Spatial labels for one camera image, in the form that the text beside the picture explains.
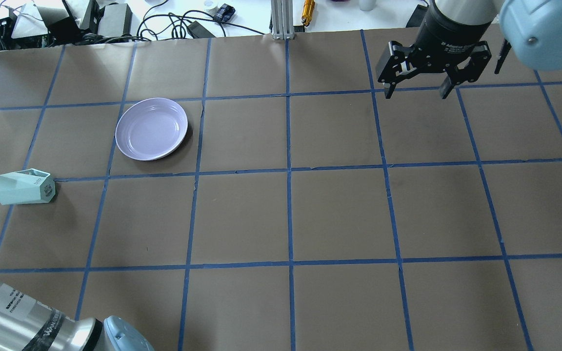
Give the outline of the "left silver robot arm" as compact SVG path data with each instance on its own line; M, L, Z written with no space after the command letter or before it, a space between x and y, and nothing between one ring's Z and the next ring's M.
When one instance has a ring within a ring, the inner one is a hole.
M0 203L48 203L53 177L36 169L0 175ZM0 351L151 351L150 342L115 315L74 320L22 291L0 282Z

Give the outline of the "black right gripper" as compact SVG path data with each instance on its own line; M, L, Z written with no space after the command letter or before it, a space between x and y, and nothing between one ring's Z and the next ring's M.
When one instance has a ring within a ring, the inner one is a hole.
M376 64L384 98L419 74L446 74L441 99L460 84L479 80L492 57L482 38L497 14L492 0L429 0L413 42L390 40Z

